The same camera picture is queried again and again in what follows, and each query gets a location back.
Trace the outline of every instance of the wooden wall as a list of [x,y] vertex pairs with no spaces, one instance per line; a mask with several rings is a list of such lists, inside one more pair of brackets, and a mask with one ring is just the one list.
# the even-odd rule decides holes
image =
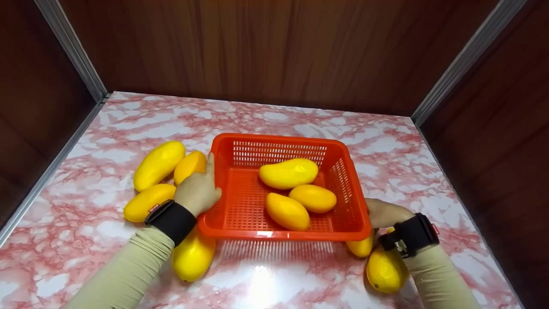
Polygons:
[[421,126],[526,308],[549,291],[547,16],[530,1]]
[[109,91],[411,115],[497,0],[61,0]]
[[0,227],[94,102],[32,0],[0,2]]

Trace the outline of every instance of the orange basket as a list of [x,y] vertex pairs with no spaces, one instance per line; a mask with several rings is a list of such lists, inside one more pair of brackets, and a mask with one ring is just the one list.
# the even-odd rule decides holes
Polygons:
[[[215,238],[348,241],[369,236],[371,226],[355,166],[347,147],[335,140],[223,133],[214,138],[215,183],[221,199],[201,215],[200,231]],[[293,158],[318,164],[313,184],[337,196],[334,209],[310,213],[307,231],[290,231],[273,221],[265,209],[269,192],[287,195],[259,179],[259,168]]]

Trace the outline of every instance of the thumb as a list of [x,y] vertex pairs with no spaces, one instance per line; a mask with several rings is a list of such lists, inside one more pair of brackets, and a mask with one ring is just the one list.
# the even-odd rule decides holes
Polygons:
[[218,200],[221,198],[221,194],[222,194],[221,188],[220,187],[215,188],[215,196],[217,197]]

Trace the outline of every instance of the yellow mango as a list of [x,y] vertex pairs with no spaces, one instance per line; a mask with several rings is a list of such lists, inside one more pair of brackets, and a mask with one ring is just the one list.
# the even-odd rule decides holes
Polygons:
[[173,171],[173,182],[175,185],[182,183],[192,173],[203,173],[206,171],[206,156],[200,151],[193,151],[183,158]]
[[366,264],[366,278],[374,289],[382,293],[396,293],[410,276],[397,249],[385,251],[377,247]]
[[267,213],[283,227],[292,231],[309,228],[309,213],[298,201],[276,193],[267,194]]
[[300,185],[288,195],[314,213],[326,213],[334,208],[337,198],[333,192],[315,185]]
[[166,200],[172,199],[175,194],[175,186],[170,184],[157,184],[150,186],[136,195],[124,207],[124,219],[130,222],[143,222],[150,210]]
[[293,189],[310,184],[318,174],[318,166],[309,159],[297,158],[259,168],[259,178],[275,189]]
[[370,236],[368,236],[364,240],[357,240],[357,241],[346,241],[347,248],[349,248],[349,251],[352,252],[352,254],[356,255],[357,257],[367,257],[370,255],[370,252],[372,252],[372,246],[374,245],[374,238],[375,238],[374,231],[370,232]]
[[166,142],[153,149],[133,176],[133,187],[141,192],[166,178],[185,157],[185,146],[179,141]]
[[173,250],[172,267],[184,281],[195,281],[214,259],[215,239],[202,235],[196,228]]

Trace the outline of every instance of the hand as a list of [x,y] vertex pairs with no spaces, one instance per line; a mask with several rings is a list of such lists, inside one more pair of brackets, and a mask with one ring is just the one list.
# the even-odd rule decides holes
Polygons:
[[208,155],[204,173],[192,173],[177,186],[173,199],[195,217],[210,209],[221,197],[221,189],[214,182],[214,154]]
[[373,229],[388,228],[414,216],[408,209],[376,198],[365,198]]

